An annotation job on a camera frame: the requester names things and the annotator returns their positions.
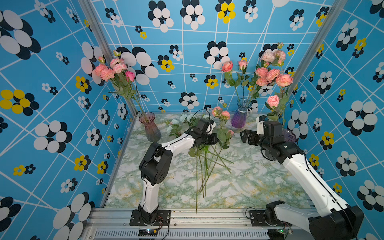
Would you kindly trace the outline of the light pink rose stem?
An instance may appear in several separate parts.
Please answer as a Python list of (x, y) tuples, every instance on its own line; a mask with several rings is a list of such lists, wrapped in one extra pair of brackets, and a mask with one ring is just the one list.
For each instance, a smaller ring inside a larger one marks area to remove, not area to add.
[(268, 119), (270, 121), (279, 120), (279, 104), (280, 104), (280, 98), (278, 95), (268, 97), (266, 102), (266, 107), (271, 111), (270, 113), (267, 114)]

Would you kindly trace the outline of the pink grey ribbed glass vase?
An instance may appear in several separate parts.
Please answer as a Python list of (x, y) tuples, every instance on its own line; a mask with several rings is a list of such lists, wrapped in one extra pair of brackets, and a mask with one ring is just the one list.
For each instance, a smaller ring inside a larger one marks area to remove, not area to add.
[(144, 112), (139, 116), (139, 122), (144, 125), (147, 140), (150, 142), (158, 142), (162, 137), (155, 118), (156, 116), (152, 112)]

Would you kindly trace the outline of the coral pink rose stem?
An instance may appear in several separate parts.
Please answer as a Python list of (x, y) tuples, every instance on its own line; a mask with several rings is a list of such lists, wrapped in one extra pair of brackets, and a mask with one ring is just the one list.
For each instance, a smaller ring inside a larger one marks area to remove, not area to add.
[(225, 62), (222, 64), (222, 72), (225, 74), (225, 79), (227, 81), (227, 84), (230, 86), (230, 87), (234, 87), (235, 88), (235, 93), (239, 99), (239, 93), (237, 91), (237, 88), (239, 86), (238, 84), (238, 81), (234, 79), (233, 77), (233, 68), (234, 68), (234, 64), (232, 61), (229, 61), (229, 62)]

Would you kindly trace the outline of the peach pink carnation stem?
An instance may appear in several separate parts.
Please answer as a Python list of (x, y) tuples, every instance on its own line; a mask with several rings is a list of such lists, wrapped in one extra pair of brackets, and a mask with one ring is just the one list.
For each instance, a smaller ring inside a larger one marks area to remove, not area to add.
[(279, 120), (282, 121), (283, 125), (285, 125), (285, 110), (290, 95), (289, 87), (293, 82), (293, 77), (288, 74), (279, 75), (276, 78), (276, 84), (280, 88), (280, 92), (277, 94), (280, 99), (279, 105), (277, 106), (277, 116), (279, 117)]

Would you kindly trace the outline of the pink carnation spray stem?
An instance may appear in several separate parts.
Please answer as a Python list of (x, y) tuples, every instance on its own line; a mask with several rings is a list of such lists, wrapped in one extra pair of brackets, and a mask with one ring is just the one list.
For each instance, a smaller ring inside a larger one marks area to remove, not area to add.
[(253, 87), (250, 91), (251, 100), (270, 94), (277, 79), (282, 75), (279, 69), (257, 68), (251, 80), (251, 86)]

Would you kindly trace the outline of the small pink rose stem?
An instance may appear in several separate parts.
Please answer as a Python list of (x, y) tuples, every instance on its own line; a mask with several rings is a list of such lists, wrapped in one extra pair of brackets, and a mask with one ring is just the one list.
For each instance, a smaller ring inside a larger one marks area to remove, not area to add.
[(238, 65), (239, 65), (239, 80), (243, 89), (243, 98), (244, 98), (245, 92), (246, 92), (245, 88), (249, 82), (249, 76), (246, 74), (248, 62), (246, 60), (241, 60), (238, 62)]

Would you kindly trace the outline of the pale pink bud spray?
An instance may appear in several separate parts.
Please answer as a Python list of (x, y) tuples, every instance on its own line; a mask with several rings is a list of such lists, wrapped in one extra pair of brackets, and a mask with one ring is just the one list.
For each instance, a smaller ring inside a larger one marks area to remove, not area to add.
[(259, 53), (262, 67), (283, 67), (286, 60), (286, 53), (282, 50), (283, 46), (283, 43), (265, 44)]

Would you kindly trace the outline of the large pink carnation stem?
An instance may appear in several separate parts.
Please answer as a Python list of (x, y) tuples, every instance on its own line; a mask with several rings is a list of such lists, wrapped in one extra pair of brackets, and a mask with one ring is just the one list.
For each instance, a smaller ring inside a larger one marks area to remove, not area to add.
[(100, 64), (94, 69), (93, 73), (96, 74), (96, 77), (101, 78), (101, 80), (112, 83), (110, 79), (112, 79), (115, 75), (112, 68), (110, 67), (110, 64), (107, 65), (106, 59), (103, 57), (99, 57), (98, 61), (100, 62)]

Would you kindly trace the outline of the magenta pink rose stem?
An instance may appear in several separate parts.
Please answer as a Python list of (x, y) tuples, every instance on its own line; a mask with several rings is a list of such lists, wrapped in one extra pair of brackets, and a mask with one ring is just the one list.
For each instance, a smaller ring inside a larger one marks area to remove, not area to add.
[(127, 86), (127, 96), (130, 98), (130, 99), (133, 99), (137, 102), (139, 108), (140, 108), (140, 111), (142, 113), (144, 113), (144, 108), (141, 104), (141, 96), (139, 94), (139, 90), (138, 90), (138, 86), (137, 86), (137, 83), (136, 83), (136, 74), (134, 72), (131, 72), (131, 71), (126, 71), (125, 72), (125, 77), (127, 79), (127, 82), (128, 82), (128, 86)]

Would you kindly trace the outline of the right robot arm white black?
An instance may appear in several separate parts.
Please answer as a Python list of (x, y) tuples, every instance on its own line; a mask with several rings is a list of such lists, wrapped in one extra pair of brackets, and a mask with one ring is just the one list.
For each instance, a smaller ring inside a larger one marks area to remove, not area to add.
[(364, 213), (350, 206), (316, 173), (296, 141), (285, 140), (284, 128), (276, 121), (258, 122), (257, 130), (240, 133), (243, 143), (258, 146), (270, 154), (298, 181), (313, 202), (316, 211), (298, 209), (284, 201), (266, 205), (269, 225), (286, 222), (310, 233), (315, 240), (357, 239)]

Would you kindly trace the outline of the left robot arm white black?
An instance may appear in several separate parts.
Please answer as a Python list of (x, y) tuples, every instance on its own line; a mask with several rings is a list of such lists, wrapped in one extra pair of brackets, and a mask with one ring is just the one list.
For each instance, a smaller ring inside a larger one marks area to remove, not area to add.
[(213, 120), (200, 119), (196, 126), (189, 128), (178, 138), (167, 143), (152, 143), (144, 155), (139, 169), (143, 180), (143, 197), (138, 211), (145, 224), (153, 224), (158, 217), (158, 195), (160, 183), (167, 177), (172, 158), (193, 147), (215, 145)]

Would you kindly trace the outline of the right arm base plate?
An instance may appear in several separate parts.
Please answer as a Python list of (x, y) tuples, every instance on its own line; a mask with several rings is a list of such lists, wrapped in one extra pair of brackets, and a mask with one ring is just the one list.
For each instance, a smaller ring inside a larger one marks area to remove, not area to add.
[(246, 217), (251, 221), (251, 225), (253, 227), (291, 227), (292, 224), (277, 221), (275, 223), (268, 223), (266, 220), (265, 211), (256, 211), (256, 210), (248, 210), (246, 213)]

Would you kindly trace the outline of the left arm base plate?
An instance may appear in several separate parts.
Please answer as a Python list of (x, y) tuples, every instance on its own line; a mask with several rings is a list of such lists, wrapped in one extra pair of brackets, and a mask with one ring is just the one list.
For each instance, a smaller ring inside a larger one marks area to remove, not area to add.
[(131, 211), (130, 226), (155, 226), (159, 227), (161, 224), (168, 226), (171, 220), (170, 210), (155, 210), (149, 214), (144, 210)]

